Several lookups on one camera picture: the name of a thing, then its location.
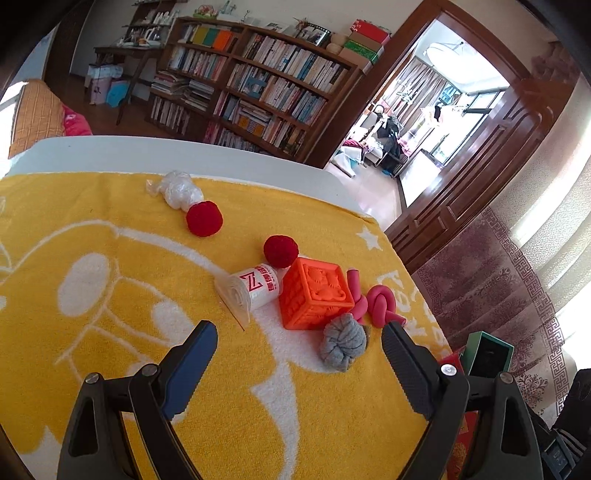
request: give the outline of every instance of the ceiling lamp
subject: ceiling lamp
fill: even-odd
[[[432,43],[425,51],[435,69],[452,82],[467,84],[481,77],[481,72],[475,68],[474,57],[463,53],[463,42],[450,48],[443,43]]]

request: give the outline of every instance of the shelf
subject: shelf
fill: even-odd
[[[154,118],[148,117],[148,118],[146,118],[146,121],[153,124],[153,125],[156,125],[158,128],[164,130],[169,135],[172,135],[172,137],[175,138],[176,140],[185,140],[185,138],[180,133],[178,133],[177,131],[168,127],[167,125],[161,124],[160,122],[158,122]]]
[[[184,43],[181,41],[178,41],[176,44],[180,45],[182,47],[192,48],[193,50],[201,50],[201,51],[206,51],[207,53],[215,53],[216,55],[223,55],[224,57],[231,57],[232,56],[232,54],[228,53],[227,51],[217,50],[215,48],[206,47],[205,45],[197,45],[195,43]]]
[[[180,105],[180,106],[186,108],[187,110],[191,110],[192,112],[198,113],[199,115],[201,115],[205,118],[212,117],[209,113],[204,112],[203,110],[200,110],[196,106],[189,105],[187,102],[184,101],[184,98],[182,96],[168,95],[167,93],[160,92],[160,90],[155,90],[153,88],[150,89],[150,93],[153,93],[154,95],[162,97],[164,99],[170,100],[171,102],[176,103],[177,105]]]
[[[127,73],[124,73],[121,75],[121,78],[124,80],[131,80],[133,78],[133,75],[129,75]],[[152,86],[152,80],[146,80],[143,78],[138,78],[137,83],[140,83],[142,85],[146,85],[146,87],[151,87]]]
[[[244,140],[249,141],[250,143],[255,144],[257,147],[262,148],[263,150],[269,152],[271,155],[279,158],[283,158],[285,160],[293,160],[293,157],[285,153],[283,150],[280,150],[275,145],[270,144],[269,142],[265,142],[261,137],[257,137],[250,132],[247,132],[243,128],[239,127],[236,124],[228,122],[221,117],[213,117],[215,121],[221,124],[221,126],[227,128],[228,130],[234,132],[236,135],[240,135]]]
[[[310,85],[309,83],[303,82],[302,80],[297,79],[296,77],[292,77],[291,75],[288,75],[286,73],[280,72],[279,70],[272,69],[271,67],[268,67],[267,65],[263,65],[262,63],[258,63],[257,61],[246,59],[246,58],[241,57],[240,55],[236,55],[236,54],[233,54],[232,58],[234,58],[236,61],[241,61],[242,63],[248,63],[249,65],[253,65],[255,67],[259,67],[260,69],[271,72],[271,73],[277,75],[278,77],[284,78],[285,80],[289,80],[290,82],[295,83],[295,84],[305,88],[306,90],[309,90],[309,91],[315,93],[316,95],[321,96],[322,98],[326,98],[327,100],[332,98],[331,93],[323,92],[322,90],[318,90],[318,88],[312,87],[312,85]]]
[[[302,38],[295,38],[295,37],[290,37],[289,35],[285,35],[284,33],[279,33],[279,32],[273,32],[273,30],[267,30],[266,28],[262,28],[262,27],[255,27],[253,25],[246,25],[246,24],[240,24],[240,23],[236,23],[236,22],[227,22],[227,21],[223,21],[223,20],[205,20],[205,19],[201,19],[201,18],[194,18],[194,17],[179,17],[178,20],[182,20],[185,23],[209,23],[209,24],[217,24],[217,25],[225,25],[227,27],[242,27],[245,30],[249,30],[253,33],[258,33],[261,35],[266,35],[268,37],[273,37],[273,38],[277,38],[278,40],[283,40],[285,42],[294,44],[294,45],[298,45],[299,47],[305,48],[306,50],[310,50],[314,53],[316,53],[317,55],[324,57],[328,60],[332,60],[332,61],[336,61],[350,69],[355,69],[358,66],[345,60],[342,57],[339,57],[338,55],[335,55],[334,53],[329,52],[328,50],[325,50],[321,47],[317,47],[316,45],[307,42],[306,40],[303,40]]]
[[[256,98],[248,96],[246,93],[238,92],[237,90],[234,90],[233,88],[230,88],[230,87],[226,87],[226,88],[224,88],[224,90],[227,91],[228,93],[230,93],[231,95],[237,96],[238,98],[241,98],[246,102],[249,102],[259,108],[262,108],[263,110],[268,111],[269,113],[273,113],[274,115],[278,116],[279,118],[282,118],[283,120],[295,125],[297,128],[300,128],[305,131],[308,131],[310,129],[309,125],[306,125],[306,124],[296,120],[291,115],[289,115],[289,113],[285,113],[285,112],[282,112],[281,110],[277,110],[276,108],[272,107],[271,105],[268,105],[265,102],[261,102],[260,100],[257,100]]]
[[[317,47],[316,45],[314,45],[302,38],[290,37],[289,35],[285,35],[284,33],[273,32],[273,30],[267,30],[266,28],[262,28],[262,27],[254,27],[253,25],[245,25],[245,27],[248,28],[248,30],[251,30],[253,33],[258,33],[260,35],[266,35],[267,37],[273,37],[273,38],[276,38],[277,40],[283,40],[285,42],[288,42],[288,43],[291,43],[294,45],[298,45],[301,48],[305,48],[306,50],[310,50],[311,52],[317,54],[320,57],[324,57],[327,60],[332,60],[332,61],[338,62],[348,68],[355,69],[358,67],[354,63],[351,63],[348,60],[345,60],[343,57],[339,57],[338,55],[335,55],[334,53],[331,53],[328,50],[325,50],[324,48]]]
[[[178,74],[180,76],[183,76],[183,77],[186,77],[186,78],[189,78],[189,79],[192,79],[192,80],[196,80],[198,82],[206,83],[207,85],[212,86],[214,88],[219,88],[219,85],[217,84],[217,82],[215,80],[210,80],[210,79],[207,79],[205,77],[199,77],[199,76],[193,75],[193,74],[191,74],[189,72],[184,72],[182,70],[172,69],[170,67],[167,68],[167,70],[169,72],[171,72],[171,73],[176,73],[176,74]]]
[[[123,25],[124,28],[131,27],[131,28],[152,28],[152,27],[172,27],[172,25],[162,25],[160,23],[138,23],[134,25]]]

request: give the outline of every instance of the pink foam tube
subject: pink foam tube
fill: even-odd
[[[389,322],[406,323],[406,318],[396,313],[396,298],[386,285],[374,285],[369,289],[368,311],[372,323],[377,328],[384,328]]]
[[[361,283],[359,282],[359,270],[352,268],[347,270],[347,283],[349,290],[355,302],[355,306],[349,311],[353,318],[358,322],[361,320],[363,315],[368,311],[368,301],[365,295],[361,294]]]

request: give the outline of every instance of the gray knotted sock ball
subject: gray knotted sock ball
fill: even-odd
[[[367,337],[350,313],[335,318],[324,327],[320,358],[339,372],[346,372],[353,360],[365,352]]]

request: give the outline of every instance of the orange rubber cube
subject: orange rubber cube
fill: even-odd
[[[288,330],[322,329],[354,305],[338,265],[298,257],[283,278],[279,306]]]

